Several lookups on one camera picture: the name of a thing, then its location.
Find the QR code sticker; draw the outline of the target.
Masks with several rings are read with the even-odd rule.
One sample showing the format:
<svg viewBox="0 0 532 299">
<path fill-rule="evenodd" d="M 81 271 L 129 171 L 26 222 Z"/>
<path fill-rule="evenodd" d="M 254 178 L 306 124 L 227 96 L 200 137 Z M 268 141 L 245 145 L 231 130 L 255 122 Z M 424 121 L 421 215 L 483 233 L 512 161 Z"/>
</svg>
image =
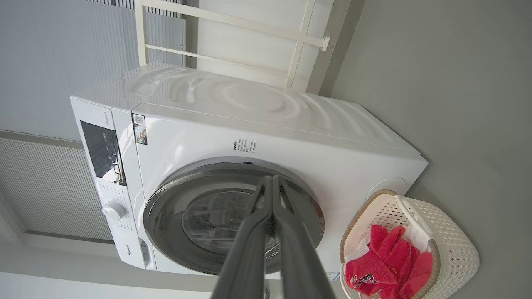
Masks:
<svg viewBox="0 0 532 299">
<path fill-rule="evenodd" d="M 145 117 L 140 114 L 132 113 L 133 132 L 135 142 L 141 145 L 148 144 L 147 129 L 145 123 Z"/>
</svg>

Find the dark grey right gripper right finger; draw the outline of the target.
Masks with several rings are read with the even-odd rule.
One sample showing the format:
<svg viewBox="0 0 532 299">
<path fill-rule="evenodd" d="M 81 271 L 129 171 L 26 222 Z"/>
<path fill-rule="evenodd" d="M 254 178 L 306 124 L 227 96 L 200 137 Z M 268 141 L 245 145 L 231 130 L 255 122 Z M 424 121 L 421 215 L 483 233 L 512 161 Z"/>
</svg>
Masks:
<svg viewBox="0 0 532 299">
<path fill-rule="evenodd" d="M 335 299 L 316 251 L 323 229 L 310 199 L 285 178 L 273 177 L 272 219 L 281 247 L 284 299 Z"/>
</svg>

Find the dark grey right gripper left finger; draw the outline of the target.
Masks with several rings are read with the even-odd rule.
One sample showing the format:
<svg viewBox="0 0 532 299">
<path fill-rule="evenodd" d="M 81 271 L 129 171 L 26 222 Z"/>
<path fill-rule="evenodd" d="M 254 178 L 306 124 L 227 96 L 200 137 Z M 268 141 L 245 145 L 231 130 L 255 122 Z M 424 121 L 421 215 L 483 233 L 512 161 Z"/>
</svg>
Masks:
<svg viewBox="0 0 532 299">
<path fill-rule="evenodd" d="M 273 177 L 259 180 L 211 299 L 264 299 L 265 248 L 273 216 Z"/>
</svg>

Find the black glass washing machine door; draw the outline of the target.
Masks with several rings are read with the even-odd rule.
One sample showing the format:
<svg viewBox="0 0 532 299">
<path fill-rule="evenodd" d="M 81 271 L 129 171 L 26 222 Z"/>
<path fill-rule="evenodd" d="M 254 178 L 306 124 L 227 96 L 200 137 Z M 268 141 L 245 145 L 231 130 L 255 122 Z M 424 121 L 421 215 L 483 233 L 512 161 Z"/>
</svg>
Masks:
<svg viewBox="0 0 532 299">
<path fill-rule="evenodd" d="M 310 186 L 286 168 L 249 157 L 215 157 L 176 170 L 150 197 L 144 228 L 164 257 L 218 276 L 260 179 L 278 175 L 299 199 L 297 207 L 315 246 L 325 220 Z"/>
</svg>

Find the cream perforated laundry basket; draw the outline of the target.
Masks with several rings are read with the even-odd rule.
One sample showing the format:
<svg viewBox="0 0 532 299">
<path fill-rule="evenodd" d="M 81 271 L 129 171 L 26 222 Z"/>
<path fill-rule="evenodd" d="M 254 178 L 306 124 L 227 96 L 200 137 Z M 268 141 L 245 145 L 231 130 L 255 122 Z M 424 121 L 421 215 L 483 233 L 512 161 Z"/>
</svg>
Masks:
<svg viewBox="0 0 532 299">
<path fill-rule="evenodd" d="M 366 200 L 340 241 L 340 282 L 348 299 L 355 297 L 350 293 L 345 278 L 347 258 L 370 235 L 372 225 L 388 229 L 412 225 L 427 238 L 433 258 L 431 276 L 412 299 L 448 299 L 471 280 L 479 268 L 480 259 L 475 246 L 440 208 L 383 189 Z"/>
</svg>

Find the red jersey with white print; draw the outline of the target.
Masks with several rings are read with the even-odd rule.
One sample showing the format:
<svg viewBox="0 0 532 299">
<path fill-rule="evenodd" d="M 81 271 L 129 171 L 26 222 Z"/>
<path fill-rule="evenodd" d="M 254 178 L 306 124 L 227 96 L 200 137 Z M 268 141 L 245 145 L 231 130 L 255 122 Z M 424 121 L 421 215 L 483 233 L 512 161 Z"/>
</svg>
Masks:
<svg viewBox="0 0 532 299">
<path fill-rule="evenodd" d="M 406 232 L 402 225 L 391 231 L 372 225 L 347 258 L 347 287 L 369 297 L 379 293 L 381 299 L 412 299 L 431 276 L 433 256 L 403 238 Z"/>
</svg>

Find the white metal rail frame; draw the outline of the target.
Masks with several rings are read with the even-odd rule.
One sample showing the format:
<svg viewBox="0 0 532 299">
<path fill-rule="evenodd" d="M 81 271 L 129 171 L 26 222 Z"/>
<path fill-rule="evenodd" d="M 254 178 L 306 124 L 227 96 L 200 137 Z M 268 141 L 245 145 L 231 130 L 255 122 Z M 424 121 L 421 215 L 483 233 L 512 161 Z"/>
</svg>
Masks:
<svg viewBox="0 0 532 299">
<path fill-rule="evenodd" d="M 311 17 L 315 6 L 315 0 L 307 0 L 305 5 L 305 11 L 303 19 L 300 25 L 300 29 L 297 32 L 290 31 L 288 29 L 278 28 L 265 23 L 256 22 L 253 20 L 247 20 L 236 16 L 225 15 L 218 12 L 208 11 L 194 6 L 188 6 L 178 4 L 174 2 L 167 2 L 163 0 L 135 0 L 135 31 L 137 33 L 137 49 L 139 65 L 144 66 L 148 64 L 148 49 L 154 49 L 159 51 L 165 51 L 169 53 L 175 53 L 187 57 L 195 57 L 197 59 L 207 59 L 215 62 L 231 63 L 236 66 L 251 67 L 251 64 L 232 61 L 230 59 L 221 59 L 219 57 L 201 55 L 198 53 L 192 53 L 189 51 L 179 51 L 174 49 L 168 49 L 166 47 L 160 47 L 151 45 L 148 43 L 148 34 L 146 33 L 146 17 L 145 8 L 157 8 L 163 11 L 175 12 L 181 15 L 197 17 L 200 19 L 206 19 L 209 21 L 224 23 L 227 25 L 233 25 L 236 27 L 252 30 L 254 32 L 260 32 L 271 36 L 280 37 L 283 39 L 294 40 L 295 49 L 291 57 L 291 62 L 287 70 L 285 88 L 292 89 L 296 76 L 296 71 L 300 62 L 300 57 L 303 51 L 304 44 L 319 47 L 320 51 L 326 52 L 330 43 L 330 37 L 314 37 L 308 35 L 308 27 L 310 26 Z"/>
</svg>

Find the white front-load washing machine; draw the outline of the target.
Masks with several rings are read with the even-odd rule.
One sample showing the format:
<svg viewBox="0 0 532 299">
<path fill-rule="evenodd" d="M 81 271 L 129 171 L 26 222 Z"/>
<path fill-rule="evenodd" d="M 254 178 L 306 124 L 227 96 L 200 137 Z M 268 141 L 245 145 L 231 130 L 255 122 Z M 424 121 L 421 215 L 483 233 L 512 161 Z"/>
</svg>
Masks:
<svg viewBox="0 0 532 299">
<path fill-rule="evenodd" d="M 116 201 L 127 211 L 106 219 L 118 257 L 145 270 L 208 275 L 164 257 L 144 228 L 148 200 L 185 165 L 249 157 L 296 174 L 323 212 L 319 259 L 325 272 L 339 272 L 342 235 L 367 193 L 392 177 L 411 187 L 428 164 L 359 104 L 163 62 L 75 92 L 70 101 L 101 207 Z M 135 142 L 132 113 L 145 117 L 147 145 Z M 116 131 L 126 186 L 97 178 L 80 121 Z M 257 142 L 255 152 L 234 151 L 239 139 Z"/>
</svg>

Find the black washer control panel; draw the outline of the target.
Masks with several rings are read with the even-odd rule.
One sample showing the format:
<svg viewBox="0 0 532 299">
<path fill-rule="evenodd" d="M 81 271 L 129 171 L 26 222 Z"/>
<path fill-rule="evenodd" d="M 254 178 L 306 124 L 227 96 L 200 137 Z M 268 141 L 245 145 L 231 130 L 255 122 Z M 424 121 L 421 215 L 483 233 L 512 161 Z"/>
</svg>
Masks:
<svg viewBox="0 0 532 299">
<path fill-rule="evenodd" d="M 97 178 L 126 186 L 116 131 L 80 121 Z"/>
</svg>

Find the white washer control knob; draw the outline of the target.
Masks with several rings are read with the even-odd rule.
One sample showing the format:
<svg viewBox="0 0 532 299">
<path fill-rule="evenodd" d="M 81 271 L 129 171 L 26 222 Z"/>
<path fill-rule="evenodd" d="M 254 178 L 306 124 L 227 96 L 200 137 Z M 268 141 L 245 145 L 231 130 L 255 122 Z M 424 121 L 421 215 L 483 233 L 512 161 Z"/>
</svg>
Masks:
<svg viewBox="0 0 532 299">
<path fill-rule="evenodd" d="M 101 211 L 108 220 L 121 220 L 126 214 L 127 210 L 116 201 L 108 201 L 102 206 Z"/>
</svg>

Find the round filter cover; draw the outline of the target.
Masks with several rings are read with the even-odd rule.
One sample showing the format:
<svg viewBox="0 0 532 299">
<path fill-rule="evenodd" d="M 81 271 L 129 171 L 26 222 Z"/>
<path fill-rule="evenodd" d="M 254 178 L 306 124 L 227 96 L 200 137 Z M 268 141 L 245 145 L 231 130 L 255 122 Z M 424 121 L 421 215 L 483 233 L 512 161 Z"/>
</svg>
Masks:
<svg viewBox="0 0 532 299">
<path fill-rule="evenodd" d="M 392 177 L 378 182 L 368 193 L 367 199 L 369 199 L 374 193 L 380 190 L 391 190 L 399 195 L 405 195 L 409 189 L 407 182 L 401 177 Z"/>
</svg>

